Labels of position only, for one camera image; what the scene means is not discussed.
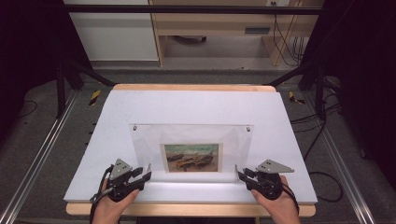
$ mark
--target human hand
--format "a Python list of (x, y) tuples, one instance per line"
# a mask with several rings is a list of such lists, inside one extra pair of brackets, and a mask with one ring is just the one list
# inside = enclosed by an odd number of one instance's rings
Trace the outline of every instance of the human hand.
[[(282, 175), (280, 179), (282, 180), (283, 184), (288, 185), (288, 181), (286, 180), (285, 176)], [(296, 205), (294, 204), (293, 199), (287, 193), (282, 192), (280, 197), (273, 201), (266, 199), (255, 189), (251, 190), (251, 194), (253, 195), (254, 199), (256, 199), (257, 203), (262, 205), (268, 211), (276, 224), (300, 223)]]
[[(107, 179), (104, 181), (102, 190), (106, 189)], [(96, 206), (92, 224), (116, 224), (122, 212), (134, 202), (139, 194), (139, 189), (132, 191), (121, 201), (115, 203), (108, 196), (103, 197)]]

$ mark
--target finger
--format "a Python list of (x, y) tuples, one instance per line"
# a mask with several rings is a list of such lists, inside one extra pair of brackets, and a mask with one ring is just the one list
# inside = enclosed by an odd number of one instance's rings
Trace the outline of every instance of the finger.
[(282, 176), (280, 177), (280, 180), (282, 181), (282, 183), (283, 183), (284, 185), (286, 185), (286, 186), (289, 185), (289, 184), (288, 184), (288, 180), (286, 179), (286, 177), (285, 177), (284, 175), (282, 175)]
[(258, 203), (260, 203), (260, 202), (266, 200), (266, 199), (262, 196), (262, 194), (259, 193), (257, 190), (252, 189), (250, 192), (251, 192), (251, 194), (253, 195), (254, 199), (255, 199)]
[(125, 205), (129, 205), (134, 202), (136, 199), (137, 195), (139, 194), (139, 189), (135, 189), (131, 193), (129, 193), (122, 201), (121, 203), (124, 203)]
[(106, 189), (106, 186), (107, 186), (107, 178), (103, 181), (102, 191)]

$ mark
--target wooden table edge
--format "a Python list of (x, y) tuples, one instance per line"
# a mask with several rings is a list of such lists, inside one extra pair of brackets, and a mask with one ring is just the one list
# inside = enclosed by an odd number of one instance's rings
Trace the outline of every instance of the wooden table edge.
[[(300, 217), (316, 213), (313, 203), (301, 203)], [(66, 206), (72, 216), (87, 216), (90, 203), (72, 203)], [(133, 203), (122, 213), (133, 217), (269, 217), (268, 212), (255, 203)]]
[(118, 84), (115, 91), (269, 91), (276, 92), (272, 86), (257, 85), (186, 85), (186, 84)]

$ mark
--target metal rail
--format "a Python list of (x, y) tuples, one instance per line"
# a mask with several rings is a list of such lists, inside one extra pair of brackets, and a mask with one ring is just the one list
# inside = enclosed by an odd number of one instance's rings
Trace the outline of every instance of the metal rail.
[(22, 182), (20, 183), (17, 191), (12, 197), (11, 201), (8, 203), (6, 209), (0, 216), (0, 224), (10, 224), (13, 223), (15, 218), (23, 206), (24, 201), (26, 200), (30, 190), (33, 187), (33, 184), (38, 178), (38, 175), (41, 171), (41, 168), (44, 165), (48, 155), (50, 154), (52, 147), (61, 132), (65, 121), (67, 120), (70, 111), (73, 108), (74, 102), (78, 96), (78, 91), (72, 91), (67, 100), (67, 108), (64, 111), (63, 115), (56, 119), (54, 124), (52, 125), (49, 134), (47, 135), (44, 143), (41, 145), (41, 148), (38, 150), (37, 155), (35, 156), (34, 161), (32, 162), (29, 170), (26, 172)]
[[(311, 97), (311, 94), (307, 94), (303, 91), (304, 98), (307, 101), (307, 104), (313, 113), (314, 109), (314, 100)], [(326, 127), (323, 130), (322, 140), (326, 146), (326, 149), (329, 153), (330, 159), (332, 160), (332, 164), (334, 165), (334, 169), (337, 172), (340, 181), (344, 187), (344, 191), (349, 198), (350, 203), (358, 217), (360, 223), (362, 224), (374, 224), (375, 220), (368, 207), (366, 201), (364, 201), (363, 196), (361, 195), (361, 191), (359, 190), (355, 180), (353, 179), (352, 174), (349, 172), (344, 160), (342, 159), (340, 153), (338, 152), (337, 146), (332, 140), (332, 136)]]

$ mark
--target landscape painting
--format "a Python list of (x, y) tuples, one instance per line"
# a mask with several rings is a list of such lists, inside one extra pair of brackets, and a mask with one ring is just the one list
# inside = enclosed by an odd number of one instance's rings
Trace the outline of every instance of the landscape painting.
[(163, 144), (165, 171), (220, 172), (222, 144)]

